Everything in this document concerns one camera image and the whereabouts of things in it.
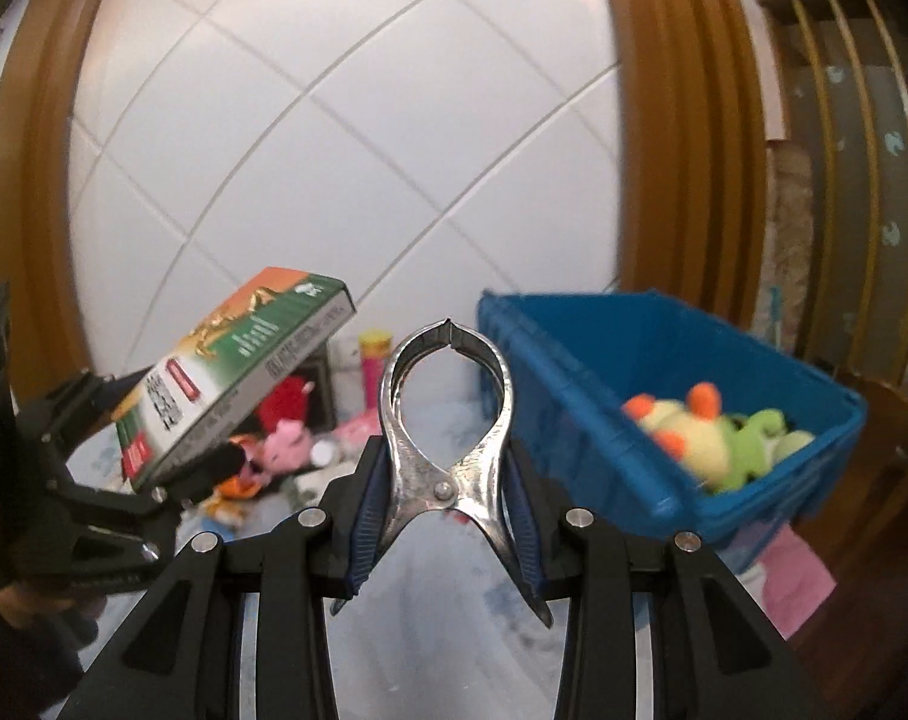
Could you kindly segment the green orange medicine box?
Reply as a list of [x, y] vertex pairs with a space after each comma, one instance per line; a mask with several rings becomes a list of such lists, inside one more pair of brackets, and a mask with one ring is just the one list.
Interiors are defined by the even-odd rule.
[[123, 476], [167, 483], [230, 433], [355, 315], [337, 278], [269, 266], [158, 359], [113, 411]]

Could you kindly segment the silver metal clamp tool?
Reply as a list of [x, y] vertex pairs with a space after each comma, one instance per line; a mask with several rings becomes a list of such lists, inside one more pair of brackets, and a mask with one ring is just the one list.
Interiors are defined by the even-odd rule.
[[[477, 400], [447, 397], [415, 405], [416, 369], [433, 356], [457, 356], [495, 395], [483, 415]], [[474, 525], [525, 605], [549, 628], [535, 504], [511, 447], [516, 387], [508, 361], [483, 333], [451, 319], [428, 323], [390, 353], [377, 386], [380, 433], [346, 537], [346, 594], [353, 598], [408, 525], [428, 514]]]

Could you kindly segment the yellow orange plush toy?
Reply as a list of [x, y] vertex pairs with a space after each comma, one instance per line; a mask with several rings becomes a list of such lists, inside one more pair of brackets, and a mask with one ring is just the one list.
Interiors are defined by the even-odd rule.
[[701, 486], [717, 491], [729, 471], [722, 400], [714, 383], [695, 383], [684, 400], [637, 394], [621, 411]]

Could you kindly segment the green frog plush toy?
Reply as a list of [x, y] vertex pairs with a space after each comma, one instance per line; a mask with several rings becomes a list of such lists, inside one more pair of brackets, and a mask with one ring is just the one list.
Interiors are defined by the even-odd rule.
[[717, 493], [735, 493], [764, 478], [774, 466], [812, 444], [815, 436], [790, 429], [783, 411], [760, 410], [753, 415], [724, 415], [721, 429], [729, 449], [729, 471]]

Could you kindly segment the small beige doll yellow dress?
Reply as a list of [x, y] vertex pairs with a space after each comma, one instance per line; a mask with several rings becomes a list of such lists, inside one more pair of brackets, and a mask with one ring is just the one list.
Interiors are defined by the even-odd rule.
[[203, 500], [198, 507], [200, 523], [205, 532], [213, 532], [224, 541], [239, 536], [250, 515], [252, 504], [248, 500], [229, 499], [215, 494]]

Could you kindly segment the pink pig plush orange dress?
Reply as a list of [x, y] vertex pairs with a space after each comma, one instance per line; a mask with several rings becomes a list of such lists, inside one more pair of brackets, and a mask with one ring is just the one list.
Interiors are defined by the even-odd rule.
[[280, 419], [268, 436], [252, 434], [232, 436], [232, 444], [244, 450], [245, 463], [237, 475], [231, 476], [216, 488], [224, 499], [252, 499], [283, 476], [309, 470], [314, 436], [304, 422]]

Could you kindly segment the red plush toy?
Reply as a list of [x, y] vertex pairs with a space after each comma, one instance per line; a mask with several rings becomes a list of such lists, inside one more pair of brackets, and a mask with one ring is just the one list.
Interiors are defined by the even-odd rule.
[[255, 415], [267, 434], [273, 433], [280, 422], [307, 422], [309, 397], [314, 383], [301, 376], [289, 376], [276, 385], [270, 394], [260, 401]]

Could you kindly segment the white round-cap bottle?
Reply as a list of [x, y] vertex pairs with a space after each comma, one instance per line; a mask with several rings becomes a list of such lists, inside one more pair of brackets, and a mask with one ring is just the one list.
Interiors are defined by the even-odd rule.
[[314, 468], [326, 468], [340, 461], [340, 447], [335, 440], [319, 439], [310, 447], [310, 465]]

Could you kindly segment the pink cloth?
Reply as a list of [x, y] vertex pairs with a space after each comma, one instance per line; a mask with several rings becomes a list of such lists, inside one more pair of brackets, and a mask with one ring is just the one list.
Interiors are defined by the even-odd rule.
[[836, 580], [805, 539], [786, 525], [758, 557], [748, 588], [787, 640], [833, 595]]

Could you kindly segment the black framed picture box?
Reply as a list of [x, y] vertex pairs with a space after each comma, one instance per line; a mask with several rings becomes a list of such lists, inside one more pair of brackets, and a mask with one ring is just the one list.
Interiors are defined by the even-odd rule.
[[314, 433], [330, 433], [337, 426], [337, 405], [332, 367], [325, 344], [294, 371], [294, 376], [304, 380], [304, 395], [307, 400], [305, 424]]

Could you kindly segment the pink tissue pack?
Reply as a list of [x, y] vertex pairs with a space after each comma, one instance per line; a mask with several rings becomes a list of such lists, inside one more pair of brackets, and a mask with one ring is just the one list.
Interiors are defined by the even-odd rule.
[[359, 457], [371, 437], [382, 434], [380, 416], [376, 410], [367, 410], [353, 416], [333, 429], [333, 436], [345, 457]]

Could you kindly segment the pink yellow snack can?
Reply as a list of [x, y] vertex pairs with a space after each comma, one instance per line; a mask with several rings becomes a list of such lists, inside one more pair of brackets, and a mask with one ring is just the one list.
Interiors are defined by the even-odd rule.
[[376, 410], [383, 369], [392, 355], [394, 337], [385, 330], [364, 330], [358, 337], [364, 408]]

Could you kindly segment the blue plastic storage crate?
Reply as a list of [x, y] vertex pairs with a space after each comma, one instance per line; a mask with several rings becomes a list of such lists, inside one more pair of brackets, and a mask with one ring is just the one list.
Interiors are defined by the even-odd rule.
[[698, 533], [744, 572], [835, 488], [859, 395], [659, 293], [485, 294], [513, 436], [574, 504], [636, 535]]

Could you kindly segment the wooden chair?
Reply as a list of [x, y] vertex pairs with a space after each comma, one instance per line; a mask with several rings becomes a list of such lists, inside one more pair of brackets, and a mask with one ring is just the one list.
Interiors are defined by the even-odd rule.
[[864, 399], [867, 421], [825, 502], [794, 527], [841, 582], [908, 502], [908, 397], [849, 369], [838, 382]]

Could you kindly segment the white padded headboard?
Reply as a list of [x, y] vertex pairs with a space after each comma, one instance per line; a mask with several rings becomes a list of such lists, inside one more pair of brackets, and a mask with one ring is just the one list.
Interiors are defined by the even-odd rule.
[[102, 0], [71, 121], [92, 359], [145, 366], [265, 266], [356, 327], [616, 281], [607, 0]]

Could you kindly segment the rolled patterned mat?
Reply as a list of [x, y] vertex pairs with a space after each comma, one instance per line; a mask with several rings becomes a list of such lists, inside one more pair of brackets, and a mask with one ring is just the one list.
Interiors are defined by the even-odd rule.
[[769, 144], [773, 288], [778, 289], [781, 348], [799, 349], [813, 255], [813, 169], [807, 150], [794, 142]]

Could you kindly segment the brown wooden headboard frame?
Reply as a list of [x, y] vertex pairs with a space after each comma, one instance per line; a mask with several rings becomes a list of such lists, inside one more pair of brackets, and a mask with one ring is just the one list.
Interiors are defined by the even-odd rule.
[[[620, 110], [616, 281], [747, 323], [763, 215], [763, 112], [742, 0], [607, 0]], [[0, 0], [0, 281], [14, 309], [14, 390], [95, 364], [70, 232], [74, 98], [102, 0]], [[345, 410], [361, 405], [355, 315], [330, 344]], [[403, 337], [413, 332], [390, 332]]]

